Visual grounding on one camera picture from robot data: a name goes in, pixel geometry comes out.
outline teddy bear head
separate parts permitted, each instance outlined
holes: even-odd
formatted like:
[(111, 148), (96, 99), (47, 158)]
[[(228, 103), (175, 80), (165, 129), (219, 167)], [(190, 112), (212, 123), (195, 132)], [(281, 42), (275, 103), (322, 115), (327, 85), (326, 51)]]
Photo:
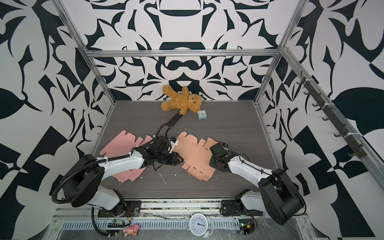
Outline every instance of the teddy bear head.
[(203, 103), (203, 98), (197, 94), (191, 94), (188, 98), (188, 108), (197, 113), (197, 111), (201, 110), (201, 104)]

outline clock face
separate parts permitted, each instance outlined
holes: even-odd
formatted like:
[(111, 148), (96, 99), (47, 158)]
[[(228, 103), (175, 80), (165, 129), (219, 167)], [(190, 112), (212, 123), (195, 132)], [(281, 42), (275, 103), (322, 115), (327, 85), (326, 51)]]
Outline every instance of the clock face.
[(207, 222), (202, 216), (194, 216), (191, 220), (191, 230), (196, 234), (202, 234), (207, 229)]

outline peach cardboard cutout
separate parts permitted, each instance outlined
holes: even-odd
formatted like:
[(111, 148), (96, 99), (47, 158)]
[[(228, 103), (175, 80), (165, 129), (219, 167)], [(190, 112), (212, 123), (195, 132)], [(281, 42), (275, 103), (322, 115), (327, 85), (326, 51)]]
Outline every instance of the peach cardboard cutout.
[[(139, 137), (136, 141), (135, 139), (136, 139), (136, 136), (133, 135), (132, 133), (126, 134), (126, 131), (122, 131), (110, 143), (108, 143), (107, 146), (105, 146), (100, 151), (100, 155), (105, 154), (105, 157), (115, 157), (115, 156), (127, 154), (136, 145), (141, 145), (152, 140), (150, 136), (147, 136), (144, 141), (141, 137)], [(113, 176), (117, 178), (119, 182), (125, 182), (128, 179), (133, 181), (136, 178), (138, 178), (140, 174), (142, 174), (144, 169), (145, 167), (140, 169), (128, 170), (125, 172), (115, 174)]]
[(208, 181), (215, 172), (215, 169), (209, 166), (212, 156), (209, 148), (217, 142), (208, 138), (207, 141), (200, 139), (197, 143), (197, 138), (193, 135), (187, 135), (186, 132), (180, 133), (177, 140), (179, 144), (174, 148), (174, 151), (184, 158), (182, 168), (195, 178)]

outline wall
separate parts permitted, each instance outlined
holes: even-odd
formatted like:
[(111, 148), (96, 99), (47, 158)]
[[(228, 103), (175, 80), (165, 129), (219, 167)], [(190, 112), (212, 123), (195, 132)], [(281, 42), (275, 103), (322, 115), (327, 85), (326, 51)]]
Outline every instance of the wall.
[[(288, 47), (382, 154), (384, 2), (310, 0)], [(280, 165), (324, 239), (383, 239), (384, 192), (282, 59), (260, 107)]]
[[(63, 0), (91, 50), (277, 48), (298, 0)], [(104, 58), (116, 99), (161, 99), (187, 85), (205, 99), (254, 99), (266, 57)]]
[(0, 56), (0, 239), (27, 239), (111, 103), (47, 0), (0, 0)]

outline brown teddy bear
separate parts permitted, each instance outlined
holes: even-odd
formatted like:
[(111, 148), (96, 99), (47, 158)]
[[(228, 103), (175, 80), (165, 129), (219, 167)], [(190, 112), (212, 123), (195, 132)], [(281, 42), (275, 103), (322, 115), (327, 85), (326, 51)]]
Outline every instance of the brown teddy bear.
[(169, 111), (171, 109), (177, 108), (180, 109), (180, 114), (182, 115), (187, 113), (188, 108), (195, 113), (200, 111), (201, 104), (203, 102), (202, 97), (197, 94), (189, 95), (189, 91), (186, 86), (183, 87), (182, 91), (183, 93), (179, 94), (175, 92), (170, 85), (165, 85), (163, 87), (164, 94), (173, 100), (163, 102), (161, 104), (161, 109), (164, 111)]

